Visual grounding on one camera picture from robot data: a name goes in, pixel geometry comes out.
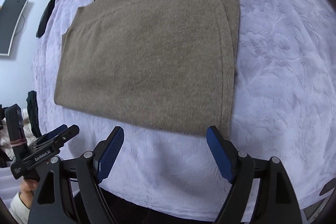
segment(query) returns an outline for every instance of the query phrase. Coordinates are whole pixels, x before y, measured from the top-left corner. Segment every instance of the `black clamp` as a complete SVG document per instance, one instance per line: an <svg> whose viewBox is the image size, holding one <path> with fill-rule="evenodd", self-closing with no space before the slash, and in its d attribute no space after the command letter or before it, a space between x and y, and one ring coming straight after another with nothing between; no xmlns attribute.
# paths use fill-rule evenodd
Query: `black clamp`
<svg viewBox="0 0 336 224"><path fill-rule="evenodd" d="M61 160L56 154L66 141L79 133L78 126L62 125L28 147L18 105L8 108L5 114L16 157L11 166L14 177L40 181L28 224L80 223L70 179L78 181L91 224L117 224L98 184L108 177L122 147L124 131L121 127L115 127L93 151L86 151L77 159ZM256 178L260 178L260 185L250 224L302 224L294 189L277 157L269 161L254 159L224 140L216 127L208 128L206 139L221 175L232 184L214 224L241 223ZM45 165L43 172L37 172L42 163Z"/></svg>

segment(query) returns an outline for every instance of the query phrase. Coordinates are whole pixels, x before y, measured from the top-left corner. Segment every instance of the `screw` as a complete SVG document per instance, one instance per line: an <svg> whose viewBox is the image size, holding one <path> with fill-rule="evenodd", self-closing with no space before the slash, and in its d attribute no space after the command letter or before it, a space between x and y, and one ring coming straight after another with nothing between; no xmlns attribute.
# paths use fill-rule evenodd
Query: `screw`
<svg viewBox="0 0 336 224"><path fill-rule="evenodd" d="M84 158L86 158L86 159L91 158L92 155L93 155L93 153L92 153L91 151L86 151L86 152L84 153Z"/></svg>
<svg viewBox="0 0 336 224"><path fill-rule="evenodd" d="M55 164L56 162L58 162L58 157L53 157L53 158L51 158L50 162L51 162L52 164Z"/></svg>
<svg viewBox="0 0 336 224"><path fill-rule="evenodd" d="M273 161L275 164L280 163L280 160L279 160L277 157L272 157L272 161Z"/></svg>
<svg viewBox="0 0 336 224"><path fill-rule="evenodd" d="M241 158L246 158L247 157L247 153L245 151L239 151L238 152L238 156Z"/></svg>

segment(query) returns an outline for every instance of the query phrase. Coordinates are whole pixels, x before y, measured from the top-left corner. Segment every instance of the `black pants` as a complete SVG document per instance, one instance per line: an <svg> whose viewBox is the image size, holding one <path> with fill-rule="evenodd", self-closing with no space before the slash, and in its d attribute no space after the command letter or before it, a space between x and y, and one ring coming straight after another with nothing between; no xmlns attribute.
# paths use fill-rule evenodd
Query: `black pants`
<svg viewBox="0 0 336 224"><path fill-rule="evenodd" d="M189 220L163 214L145 207L135 205L110 192L101 189L102 194L118 224L206 224L197 220ZM90 224L84 209L80 193L75 196L75 205L82 224Z"/></svg>

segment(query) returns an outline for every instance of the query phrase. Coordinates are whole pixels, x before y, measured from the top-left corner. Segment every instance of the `cable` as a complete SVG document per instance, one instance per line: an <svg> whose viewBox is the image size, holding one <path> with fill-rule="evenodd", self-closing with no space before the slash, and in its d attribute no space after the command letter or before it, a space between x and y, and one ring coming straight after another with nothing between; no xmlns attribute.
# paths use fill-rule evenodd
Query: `cable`
<svg viewBox="0 0 336 224"><path fill-rule="evenodd" d="M21 28L16 34L14 34L14 37L15 37L17 34L19 34L19 33L22 31L23 27L25 26L26 19L25 19L25 17L24 17L23 15L22 15L22 17L23 17L23 25L22 25L22 28Z"/></svg>

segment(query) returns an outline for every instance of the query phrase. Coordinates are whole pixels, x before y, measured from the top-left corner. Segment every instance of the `white sleeve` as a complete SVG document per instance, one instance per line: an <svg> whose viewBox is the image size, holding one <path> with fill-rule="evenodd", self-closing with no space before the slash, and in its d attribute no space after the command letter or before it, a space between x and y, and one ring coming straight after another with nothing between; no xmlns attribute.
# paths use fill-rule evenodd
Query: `white sleeve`
<svg viewBox="0 0 336 224"><path fill-rule="evenodd" d="M23 204L19 197L19 193L15 195L10 203L9 212L19 224L27 224L30 210Z"/></svg>

